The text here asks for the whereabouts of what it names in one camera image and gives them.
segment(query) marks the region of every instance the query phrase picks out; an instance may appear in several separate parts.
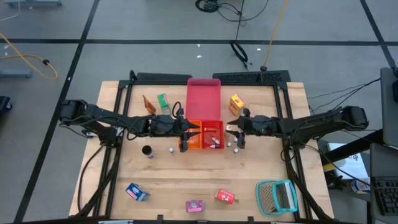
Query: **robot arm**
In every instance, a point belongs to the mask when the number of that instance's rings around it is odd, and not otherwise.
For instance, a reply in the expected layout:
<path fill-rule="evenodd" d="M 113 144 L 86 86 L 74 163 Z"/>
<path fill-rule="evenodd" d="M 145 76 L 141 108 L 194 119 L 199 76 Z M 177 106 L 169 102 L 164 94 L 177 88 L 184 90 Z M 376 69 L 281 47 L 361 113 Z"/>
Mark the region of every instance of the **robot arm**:
<path fill-rule="evenodd" d="M 85 130 L 98 135 L 101 145 L 108 147 L 118 146 L 118 136 L 122 129 L 135 137 L 179 137 L 181 139 L 180 151 L 188 149 L 187 140 L 199 132 L 186 133 L 190 128 L 199 126 L 190 123 L 183 117 L 183 109 L 177 111 L 176 119 L 170 115 L 148 115 L 128 117 L 112 111 L 104 110 L 96 105 L 86 103 L 84 100 L 65 100 L 60 113 L 61 124 L 79 125 Z"/>
<path fill-rule="evenodd" d="M 238 125 L 240 131 L 227 131 L 238 138 L 238 147 L 241 149 L 244 149 L 245 135 L 289 138 L 291 145 L 303 148 L 311 138 L 342 129 L 361 131 L 369 125 L 364 110 L 357 106 L 339 107 L 299 119 L 269 118 L 264 115 L 252 118 L 248 109 L 244 109 L 243 113 L 244 116 L 228 123 Z"/>

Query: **wooden table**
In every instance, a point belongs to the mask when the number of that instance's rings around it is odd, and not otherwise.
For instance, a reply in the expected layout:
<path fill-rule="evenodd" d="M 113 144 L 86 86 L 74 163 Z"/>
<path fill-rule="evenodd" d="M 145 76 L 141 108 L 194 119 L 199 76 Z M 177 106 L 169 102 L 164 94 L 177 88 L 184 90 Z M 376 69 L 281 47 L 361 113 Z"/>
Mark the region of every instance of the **wooden table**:
<path fill-rule="evenodd" d="M 118 82 L 103 82 L 97 105 L 113 110 Z M 288 83 L 290 103 L 294 118 L 308 116 L 308 103 L 303 83 Z M 142 95 L 145 95 L 161 111 L 157 95 L 166 93 L 169 103 L 176 101 L 185 108 L 187 87 L 181 85 L 134 85 L 128 116 L 146 115 Z M 277 116 L 273 88 L 269 86 L 221 86 L 221 117 L 224 123 L 235 119 L 228 109 L 229 98 L 239 93 L 251 114 Z M 286 116 L 283 93 L 280 98 Z M 122 96 L 120 113 L 123 110 L 125 93 Z M 286 179 L 285 163 L 280 159 L 282 141 L 272 137 L 246 136 L 246 148 L 233 153 L 234 145 L 222 151 L 187 151 L 180 153 L 177 138 L 137 138 L 123 142 L 121 161 L 114 193 L 111 218 L 155 220 L 163 214 L 165 220 L 234 220 L 246 221 L 253 216 L 255 221 L 293 221 L 292 214 L 279 217 L 261 215 L 256 202 L 255 186 L 261 180 Z M 142 154 L 144 145 L 150 145 L 155 159 L 147 159 Z M 317 146 L 315 141 L 310 145 Z M 99 148 L 99 141 L 89 139 L 82 161 L 84 166 L 88 158 Z M 92 196 L 98 186 L 104 149 L 89 164 L 83 178 L 82 205 Z M 301 150 L 302 164 L 307 189 L 327 215 L 333 217 L 328 189 L 323 175 L 320 156 L 310 148 Z M 146 202 L 137 202 L 126 192 L 127 186 L 134 182 L 143 186 L 151 194 Z M 70 214 L 77 212 L 75 196 Z M 216 189 L 226 189 L 236 194 L 232 205 L 214 199 Z M 300 214 L 304 217 L 301 193 L 298 194 Z M 103 194 L 101 210 L 104 214 L 107 190 Z M 187 213 L 187 200 L 203 199 L 205 211 Z"/>

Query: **teal basket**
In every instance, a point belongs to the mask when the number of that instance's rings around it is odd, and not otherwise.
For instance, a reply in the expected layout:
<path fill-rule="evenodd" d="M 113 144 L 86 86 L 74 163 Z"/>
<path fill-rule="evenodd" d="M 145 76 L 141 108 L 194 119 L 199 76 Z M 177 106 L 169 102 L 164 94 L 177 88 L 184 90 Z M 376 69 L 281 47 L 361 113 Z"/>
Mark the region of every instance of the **teal basket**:
<path fill-rule="evenodd" d="M 268 217 L 297 211 L 297 196 L 290 180 L 259 182 L 256 198 L 261 213 Z"/>

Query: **keyboard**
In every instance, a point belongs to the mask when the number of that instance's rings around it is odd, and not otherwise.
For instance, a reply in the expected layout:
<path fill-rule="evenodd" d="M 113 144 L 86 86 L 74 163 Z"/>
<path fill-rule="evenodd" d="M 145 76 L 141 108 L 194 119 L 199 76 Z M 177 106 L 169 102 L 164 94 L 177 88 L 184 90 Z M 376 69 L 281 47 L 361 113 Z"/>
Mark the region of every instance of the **keyboard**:
<path fill-rule="evenodd" d="M 290 75 L 287 70 L 214 73 L 213 78 L 218 78 L 224 82 L 260 82 L 261 79 L 263 83 L 290 82 Z"/>
<path fill-rule="evenodd" d="M 398 215 L 398 177 L 374 177 L 372 184 L 378 189 L 374 194 L 380 213 Z"/>

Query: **small carton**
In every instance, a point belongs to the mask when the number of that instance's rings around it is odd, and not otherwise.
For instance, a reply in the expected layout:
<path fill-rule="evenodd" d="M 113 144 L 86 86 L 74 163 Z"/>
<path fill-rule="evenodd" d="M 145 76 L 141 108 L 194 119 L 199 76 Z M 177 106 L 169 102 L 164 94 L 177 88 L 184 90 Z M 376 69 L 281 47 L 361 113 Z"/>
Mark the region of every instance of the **small carton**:
<path fill-rule="evenodd" d="M 231 97 L 231 100 L 229 101 L 229 110 L 234 114 L 235 116 L 240 116 L 242 113 L 242 110 L 244 108 L 244 102 L 243 100 L 239 97 L 238 94 L 235 94 Z"/>
<path fill-rule="evenodd" d="M 167 101 L 167 96 L 166 93 L 157 95 L 157 100 L 159 101 L 159 105 L 162 108 L 162 112 L 165 115 L 170 115 L 170 107 L 169 107 L 169 102 Z"/>
<path fill-rule="evenodd" d="M 126 192 L 138 202 L 145 202 L 150 195 L 140 185 L 134 183 L 129 185 L 129 187 L 126 189 Z"/>
<path fill-rule="evenodd" d="M 224 189 L 218 189 L 215 194 L 215 199 L 228 204 L 233 204 L 235 200 L 235 194 L 232 194 Z"/>
<path fill-rule="evenodd" d="M 191 212 L 203 212 L 205 210 L 204 200 L 191 200 L 185 202 L 185 209 L 188 213 Z"/>

